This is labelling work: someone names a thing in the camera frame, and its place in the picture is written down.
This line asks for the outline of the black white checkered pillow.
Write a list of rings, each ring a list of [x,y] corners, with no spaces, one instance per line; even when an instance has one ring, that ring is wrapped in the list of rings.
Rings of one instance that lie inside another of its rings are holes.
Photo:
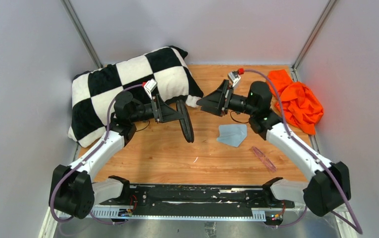
[[[204,96],[185,62],[187,51],[165,46],[141,56],[78,74],[72,80],[72,120],[68,137],[90,146],[106,131],[108,107],[123,90],[137,100],[150,101],[140,84],[157,82],[154,93],[168,104],[183,100],[190,107]]]

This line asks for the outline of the black glasses case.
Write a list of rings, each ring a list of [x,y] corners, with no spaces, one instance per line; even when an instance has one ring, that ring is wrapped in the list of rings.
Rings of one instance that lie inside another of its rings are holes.
[[[182,100],[176,102],[176,110],[182,115],[182,119],[179,120],[179,123],[185,140],[188,143],[193,143],[195,138],[193,126],[186,105]]]

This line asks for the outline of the orange crumpled cloth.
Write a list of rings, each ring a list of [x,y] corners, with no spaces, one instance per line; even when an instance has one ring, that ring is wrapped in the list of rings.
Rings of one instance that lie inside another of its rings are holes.
[[[324,108],[312,90],[302,82],[293,82],[285,70],[273,70],[268,78],[271,93],[279,95],[287,123],[301,129],[304,133],[315,135],[315,126],[324,115]]]

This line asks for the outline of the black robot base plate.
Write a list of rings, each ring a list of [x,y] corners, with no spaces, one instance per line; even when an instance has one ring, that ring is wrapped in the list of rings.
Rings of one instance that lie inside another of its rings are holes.
[[[128,199],[108,199],[114,217],[135,208],[137,219],[255,219],[260,211],[281,212],[295,207],[292,201],[277,201],[260,185],[137,184]]]

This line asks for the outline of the light blue cleaning cloth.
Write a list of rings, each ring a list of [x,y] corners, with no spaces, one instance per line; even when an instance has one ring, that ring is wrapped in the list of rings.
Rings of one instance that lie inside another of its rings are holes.
[[[225,124],[218,127],[217,141],[232,147],[238,147],[247,137],[247,125]]]

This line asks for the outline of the aluminium frame rail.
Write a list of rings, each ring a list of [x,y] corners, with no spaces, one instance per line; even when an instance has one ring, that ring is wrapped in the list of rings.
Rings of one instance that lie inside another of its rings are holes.
[[[69,16],[72,24],[74,25],[75,30],[76,30],[78,36],[80,37],[81,41],[83,42],[83,44],[84,44],[90,58],[92,59],[94,65],[96,67],[102,67],[103,63],[100,60],[94,46],[92,45],[92,42],[91,42],[89,36],[87,35],[86,30],[85,30],[83,24],[81,23],[80,18],[78,16],[72,2],[70,0],[61,0],[61,3],[63,4],[67,15]]]

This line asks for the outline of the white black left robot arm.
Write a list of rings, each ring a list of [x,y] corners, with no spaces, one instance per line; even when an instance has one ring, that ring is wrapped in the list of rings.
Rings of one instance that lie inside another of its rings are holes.
[[[172,108],[160,97],[152,97],[147,104],[135,99],[129,91],[118,93],[107,110],[107,127],[99,141],[82,157],[68,166],[58,165],[52,176],[49,208],[52,217],[59,223],[73,218],[94,216],[95,205],[114,200],[119,205],[129,204],[132,211],[137,198],[131,194],[127,179],[110,176],[103,182],[94,182],[101,168],[121,151],[137,131],[135,122],[154,119],[165,123],[179,121],[187,142],[194,141],[194,133],[188,110],[183,100],[177,100]]]

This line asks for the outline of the pink transparent sunglasses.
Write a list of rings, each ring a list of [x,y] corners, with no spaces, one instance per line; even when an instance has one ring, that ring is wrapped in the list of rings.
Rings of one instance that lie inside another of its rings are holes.
[[[260,159],[260,161],[265,165],[265,167],[269,171],[271,171],[273,173],[277,172],[276,166],[271,162],[271,160],[259,148],[252,146],[251,149],[252,149],[253,153],[255,154],[255,156]]]

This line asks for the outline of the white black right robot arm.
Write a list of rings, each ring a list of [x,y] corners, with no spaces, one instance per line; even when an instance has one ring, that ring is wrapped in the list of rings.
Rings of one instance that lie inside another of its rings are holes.
[[[303,173],[306,182],[274,178],[265,186],[262,200],[274,207],[283,200],[302,203],[317,216],[336,213],[344,205],[351,212],[351,186],[348,167],[320,155],[303,142],[271,109],[272,94],[265,82],[251,84],[248,96],[234,94],[230,80],[223,80],[212,94],[216,97],[218,116],[229,110],[249,115],[252,131],[282,151]]]

